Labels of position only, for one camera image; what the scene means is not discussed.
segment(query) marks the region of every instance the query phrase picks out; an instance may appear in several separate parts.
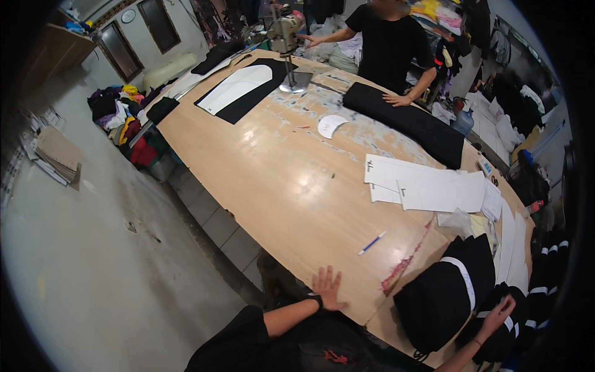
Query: black t-shirt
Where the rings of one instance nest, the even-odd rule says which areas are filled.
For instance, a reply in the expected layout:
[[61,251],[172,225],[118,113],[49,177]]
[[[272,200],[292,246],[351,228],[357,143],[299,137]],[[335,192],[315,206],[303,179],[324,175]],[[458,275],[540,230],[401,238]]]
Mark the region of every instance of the black t-shirt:
[[372,5],[364,4],[345,22],[353,31],[362,32],[361,77],[402,94],[413,57],[421,67],[434,67],[428,37],[410,15],[387,21],[378,17]]
[[262,310],[246,306],[192,355],[186,372],[395,371],[377,365],[363,339],[340,320],[315,314],[277,339],[268,336]]

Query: blue pen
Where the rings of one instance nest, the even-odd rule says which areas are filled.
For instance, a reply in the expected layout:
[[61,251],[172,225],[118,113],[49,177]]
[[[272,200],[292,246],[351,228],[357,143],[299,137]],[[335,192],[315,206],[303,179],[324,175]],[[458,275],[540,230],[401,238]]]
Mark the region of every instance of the blue pen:
[[382,234],[378,235],[374,240],[372,240],[372,242],[370,244],[368,244],[366,246],[366,248],[362,249],[360,253],[358,253],[358,256],[361,256],[362,254],[364,254],[365,251],[368,250],[368,248],[370,248],[371,246],[373,246],[377,241],[380,240],[380,238],[382,238],[384,236],[384,234],[386,234],[385,232],[382,232]]

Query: wooden window frame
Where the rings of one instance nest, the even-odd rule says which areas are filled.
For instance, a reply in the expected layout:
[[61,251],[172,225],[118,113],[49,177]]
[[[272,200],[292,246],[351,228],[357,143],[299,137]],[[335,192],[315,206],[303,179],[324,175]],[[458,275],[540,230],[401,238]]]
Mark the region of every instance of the wooden window frame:
[[124,35],[124,32],[122,31],[122,28],[120,27],[120,24],[118,23],[117,20],[114,20],[114,21],[108,23],[105,27],[102,28],[102,30],[107,29],[112,24],[114,25],[116,31],[122,37],[121,41],[122,41],[122,44],[124,44],[124,48],[129,52],[130,57],[132,58],[134,63],[139,67],[138,70],[136,70],[132,75],[130,75],[127,78],[126,74],[124,74],[124,71],[122,71],[122,69],[118,65],[118,62],[116,62],[113,54],[109,51],[109,49],[107,48],[107,46],[105,45],[103,40],[99,41],[99,47],[100,47],[101,51],[104,53],[105,58],[107,58],[107,60],[109,61],[109,64],[111,64],[112,68],[119,75],[119,77],[124,82],[130,83],[132,80],[134,80],[135,77],[137,77],[145,69],[145,66],[142,64],[142,62],[140,62],[139,56],[136,55],[136,52],[130,45],[130,42],[128,41],[128,39],[126,39],[126,36]]
[[[164,51],[161,50],[161,47],[157,43],[157,40],[155,39],[155,34],[153,34],[153,30],[151,30],[151,26],[149,25],[149,20],[147,18],[145,10],[141,7],[141,4],[143,4],[144,2],[147,2],[147,1],[155,1],[157,3],[157,6],[161,7],[163,12],[165,12],[165,16],[170,21],[171,28],[174,30],[174,34],[176,35],[176,38],[178,39],[177,43],[175,43],[174,45],[172,45],[171,47],[167,48]],[[149,33],[151,33],[151,37],[153,38],[153,41],[155,42],[157,48],[159,49],[159,51],[161,52],[162,55],[169,52],[170,50],[172,50],[173,48],[175,48],[177,45],[179,45],[181,43],[180,35],[178,34],[178,30],[176,30],[176,25],[171,20],[170,13],[168,13],[168,11],[165,7],[165,4],[163,3],[163,0],[142,0],[142,1],[139,1],[138,4],[136,4],[136,7],[139,9],[140,15],[143,17],[143,20],[145,21],[145,25],[149,29]]]

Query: wooden table surface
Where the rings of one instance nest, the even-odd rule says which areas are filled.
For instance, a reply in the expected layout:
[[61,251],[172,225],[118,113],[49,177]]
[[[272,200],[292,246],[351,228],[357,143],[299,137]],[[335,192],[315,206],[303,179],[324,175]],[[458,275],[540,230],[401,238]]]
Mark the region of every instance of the wooden table surface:
[[[257,58],[278,58],[256,50],[249,57],[201,82],[180,100],[158,129],[222,207],[275,259],[298,279],[311,283],[320,266],[343,272],[340,301],[353,321],[391,346],[413,355],[396,321],[392,295],[429,265],[438,261],[454,236],[436,229],[433,212],[404,211],[401,205],[372,203],[364,183],[366,154],[444,168],[417,143],[364,115],[343,107],[342,94],[353,82],[385,90],[359,76],[303,58],[297,71],[314,73],[309,88],[289,94],[271,92],[235,125],[208,114],[194,102],[234,71]],[[318,120],[340,115],[343,124],[332,139],[318,134]],[[479,153],[465,143],[461,169],[477,171]],[[499,176],[499,189],[513,212],[522,203]],[[526,261],[531,272],[530,236],[526,220]],[[496,224],[498,233],[502,221]],[[358,252],[386,231],[366,254]],[[409,267],[390,296],[383,282]],[[452,347],[430,354],[437,367]]]

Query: hand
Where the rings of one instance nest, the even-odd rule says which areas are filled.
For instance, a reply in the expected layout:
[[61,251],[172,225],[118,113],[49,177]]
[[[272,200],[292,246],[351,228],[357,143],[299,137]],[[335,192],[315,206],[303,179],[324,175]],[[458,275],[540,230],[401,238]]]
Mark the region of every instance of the hand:
[[318,270],[318,276],[312,276],[312,290],[314,293],[322,298],[322,307],[329,311],[337,311],[345,309],[349,306],[347,302],[337,302],[337,292],[341,284],[341,271],[337,273],[337,277],[333,281],[333,267],[327,268],[326,274],[324,268]]
[[321,38],[321,37],[313,37],[313,36],[304,35],[304,34],[301,34],[301,33],[300,34],[297,34],[296,37],[298,39],[304,39],[304,40],[310,41],[310,43],[306,46],[306,49],[309,49],[309,48],[311,48],[313,46],[317,46],[318,44],[320,44],[321,42],[324,41],[324,39]]
[[390,94],[383,94],[382,99],[392,104],[393,107],[409,106],[413,102],[413,99],[409,98],[409,96],[391,96]]
[[504,297],[502,302],[487,314],[484,319],[484,323],[481,326],[480,331],[475,337],[476,340],[482,344],[494,333],[502,324],[506,318],[512,313],[512,310],[516,306],[516,301],[512,296],[508,295]]

